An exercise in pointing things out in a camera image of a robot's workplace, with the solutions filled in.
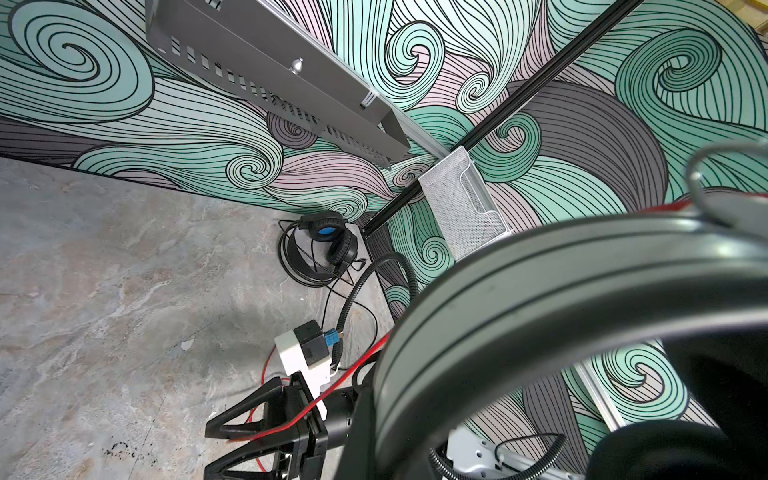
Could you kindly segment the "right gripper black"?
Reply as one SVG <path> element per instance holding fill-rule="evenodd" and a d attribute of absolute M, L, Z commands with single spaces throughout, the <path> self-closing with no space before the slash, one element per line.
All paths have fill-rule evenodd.
<path fill-rule="evenodd" d="M 351 429 L 361 387 L 340 387 L 289 430 L 261 436 L 225 454 L 204 469 L 205 480 L 215 479 L 320 479 L 326 454 L 342 447 Z M 273 377 L 233 407 L 210 419 L 207 439 L 242 440 L 285 421 L 285 388 Z M 271 470 L 244 470 L 250 461 L 281 456 Z"/>

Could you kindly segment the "white black headphones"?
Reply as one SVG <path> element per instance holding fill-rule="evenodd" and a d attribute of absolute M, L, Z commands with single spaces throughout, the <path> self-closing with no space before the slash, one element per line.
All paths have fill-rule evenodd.
<path fill-rule="evenodd" d="M 767 201 L 707 194 L 698 150 L 676 213 L 592 217 L 499 241 L 413 300 L 379 357 L 340 479 L 429 475 L 428 451 L 470 414 L 598 354 L 649 339 L 715 420 L 623 427 L 587 468 L 599 479 L 767 475 Z"/>

